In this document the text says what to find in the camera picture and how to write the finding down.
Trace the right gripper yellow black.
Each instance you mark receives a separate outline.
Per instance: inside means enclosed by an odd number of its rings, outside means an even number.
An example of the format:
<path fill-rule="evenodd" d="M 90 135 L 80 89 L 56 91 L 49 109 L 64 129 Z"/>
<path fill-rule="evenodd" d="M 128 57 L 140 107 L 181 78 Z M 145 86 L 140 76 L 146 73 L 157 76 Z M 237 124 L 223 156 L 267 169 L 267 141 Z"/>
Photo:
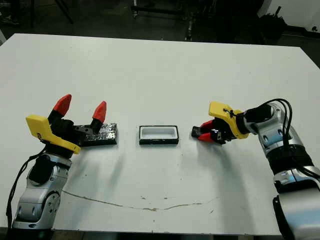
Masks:
<path fill-rule="evenodd" d="M 204 122 L 201 129 L 211 129 L 198 137 L 199 141 L 225 144 L 234 139 L 246 139 L 249 133 L 242 133 L 237 125 L 237 120 L 242 117 L 240 110 L 232 109 L 228 104 L 212 101 L 209 104 L 208 114 L 214 119 Z"/>

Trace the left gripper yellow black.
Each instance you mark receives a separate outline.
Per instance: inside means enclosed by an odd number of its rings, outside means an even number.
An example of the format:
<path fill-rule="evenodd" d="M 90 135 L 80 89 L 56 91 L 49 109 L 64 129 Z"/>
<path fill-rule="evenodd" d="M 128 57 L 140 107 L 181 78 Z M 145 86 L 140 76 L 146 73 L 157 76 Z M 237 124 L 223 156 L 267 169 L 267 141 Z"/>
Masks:
<path fill-rule="evenodd" d="M 101 129 L 106 119 L 107 102 L 102 101 L 97 106 L 91 124 L 76 126 L 71 120 L 62 119 L 69 110 L 71 99 L 71 94 L 62 96 L 56 102 L 48 118 L 31 114 L 26 117 L 26 122 L 31 135 L 47 146 L 51 145 L 55 149 L 62 148 L 73 154 L 78 154 L 86 136 L 97 134 Z"/>

